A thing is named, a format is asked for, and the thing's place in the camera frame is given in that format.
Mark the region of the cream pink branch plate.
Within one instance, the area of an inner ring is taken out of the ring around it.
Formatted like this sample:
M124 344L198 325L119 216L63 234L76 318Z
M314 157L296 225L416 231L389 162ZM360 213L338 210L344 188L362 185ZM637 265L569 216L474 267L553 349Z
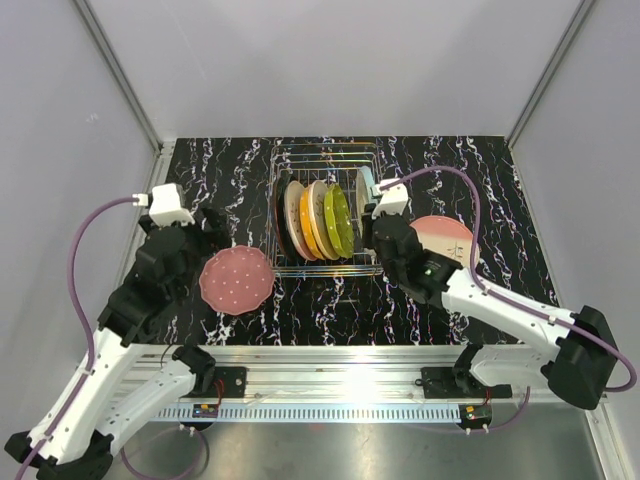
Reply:
M422 216L409 226L417 233L423 250L451 258L469 270L475 270L480 260L480 247L471 260L473 233L460 221L439 215Z

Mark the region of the pink scalloped bottom plate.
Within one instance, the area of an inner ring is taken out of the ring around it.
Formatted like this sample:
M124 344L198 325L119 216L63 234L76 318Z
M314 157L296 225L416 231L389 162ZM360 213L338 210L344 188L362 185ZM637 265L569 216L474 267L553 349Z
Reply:
M274 283L263 252L245 245L220 250L199 277L202 300L215 312L234 316L256 310L272 295Z

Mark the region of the dark brown round plate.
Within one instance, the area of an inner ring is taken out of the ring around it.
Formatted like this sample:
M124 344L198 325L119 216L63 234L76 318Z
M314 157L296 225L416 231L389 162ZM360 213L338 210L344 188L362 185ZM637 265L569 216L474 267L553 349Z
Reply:
M295 249L291 237L287 230L286 211L284 194L286 187L292 180L292 175L288 171L282 172L277 178L274 185L274 218L275 218L275 230L278 245L281 253L288 260L289 263L297 265L299 261L299 255Z

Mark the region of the cream pink floral plate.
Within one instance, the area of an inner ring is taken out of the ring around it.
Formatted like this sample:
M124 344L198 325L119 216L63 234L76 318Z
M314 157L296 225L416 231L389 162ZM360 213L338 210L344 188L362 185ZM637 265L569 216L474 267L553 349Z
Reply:
M300 199L303 191L304 187L297 180L290 181L285 189L284 203L287 231L297 253L306 261L315 261L316 257L306 244L300 221Z

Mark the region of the orange dotted scalloped plate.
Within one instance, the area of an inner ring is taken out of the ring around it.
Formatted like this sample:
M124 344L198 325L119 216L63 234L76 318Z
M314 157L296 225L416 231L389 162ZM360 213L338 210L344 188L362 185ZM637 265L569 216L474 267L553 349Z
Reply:
M320 250L313 234L311 215L309 212L309 188L303 189L299 202L300 222L305 243L316 260L325 260L326 257Z

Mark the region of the green dotted scalloped plate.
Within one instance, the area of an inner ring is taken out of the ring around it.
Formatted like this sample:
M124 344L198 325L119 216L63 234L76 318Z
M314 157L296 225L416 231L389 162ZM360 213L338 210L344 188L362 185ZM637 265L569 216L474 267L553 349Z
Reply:
M338 184L331 184L324 196L325 225L333 249L341 258L352 258L355 235L346 195Z

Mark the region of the cream orange floral plate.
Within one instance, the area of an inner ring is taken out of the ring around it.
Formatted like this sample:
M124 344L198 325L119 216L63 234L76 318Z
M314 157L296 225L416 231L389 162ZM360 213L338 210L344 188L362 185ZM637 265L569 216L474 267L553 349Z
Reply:
M314 181L308 187L308 211L316 244L327 260L338 260L339 255L334 249L325 223L324 197L328 192L326 183L322 180Z

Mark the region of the cream beige floral plate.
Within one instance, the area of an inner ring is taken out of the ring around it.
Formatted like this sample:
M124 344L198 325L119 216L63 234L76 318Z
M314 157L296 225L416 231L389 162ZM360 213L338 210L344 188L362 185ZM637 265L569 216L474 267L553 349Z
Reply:
M356 174L356 211L360 235L364 234L362 216L365 207L373 202L371 188L375 186L373 172L368 166L360 167Z

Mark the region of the metal wire dish rack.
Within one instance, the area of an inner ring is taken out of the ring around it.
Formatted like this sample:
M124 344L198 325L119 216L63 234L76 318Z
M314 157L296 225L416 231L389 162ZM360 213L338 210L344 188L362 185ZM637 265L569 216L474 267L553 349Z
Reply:
M291 143L275 146L271 152L269 169L267 258L275 274L281 278L358 277L382 273L382 266L368 253L357 226L353 227L355 251L350 259L306 261L299 254L293 265L281 253L276 238L274 218L274 185L279 175L288 171L292 180L308 186L315 180L338 184L344 191L352 221L357 221L356 174L368 166L375 182L381 178L379 148L372 142Z

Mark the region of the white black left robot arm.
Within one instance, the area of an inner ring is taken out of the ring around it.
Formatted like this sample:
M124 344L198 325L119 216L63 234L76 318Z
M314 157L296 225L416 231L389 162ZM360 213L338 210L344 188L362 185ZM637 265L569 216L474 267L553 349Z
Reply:
M144 243L95 330L80 305L75 282L77 249L90 223L81 224L68 255L67 283L87 353L45 417L7 440L6 452L20 464L18 478L34 468L39 479L101 479L122 446L163 407L213 390L215 359L186 344L151 380L116 407L109 405L147 342L190 297L205 260L231 244L225 216L212 208L201 214L202 222L182 221L176 213L165 223L150 214L140 218Z

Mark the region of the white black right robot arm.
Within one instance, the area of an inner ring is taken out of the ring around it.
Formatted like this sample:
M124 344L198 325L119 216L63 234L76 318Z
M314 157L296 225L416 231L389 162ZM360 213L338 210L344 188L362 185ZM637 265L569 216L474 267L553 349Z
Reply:
M491 387L548 388L564 402L595 409L620 361L604 315L527 299L489 281L460 262L422 246L400 214L375 215L368 204L358 214L365 246L384 273L414 301L479 320L520 340L517 346L471 344L438 379L465 397Z

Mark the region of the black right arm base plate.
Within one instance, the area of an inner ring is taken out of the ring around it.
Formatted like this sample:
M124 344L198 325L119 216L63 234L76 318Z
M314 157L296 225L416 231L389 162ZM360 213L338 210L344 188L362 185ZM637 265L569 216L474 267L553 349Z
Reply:
M488 387L466 370L454 367L423 367L414 385L421 388L425 399L508 399L513 397L510 385Z

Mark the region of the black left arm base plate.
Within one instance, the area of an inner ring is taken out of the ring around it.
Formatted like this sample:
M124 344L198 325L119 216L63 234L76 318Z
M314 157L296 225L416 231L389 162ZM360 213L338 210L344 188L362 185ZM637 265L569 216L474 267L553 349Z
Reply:
M242 399L247 386L248 369L244 366L217 366L213 382L199 398L216 398L218 393L223 399Z

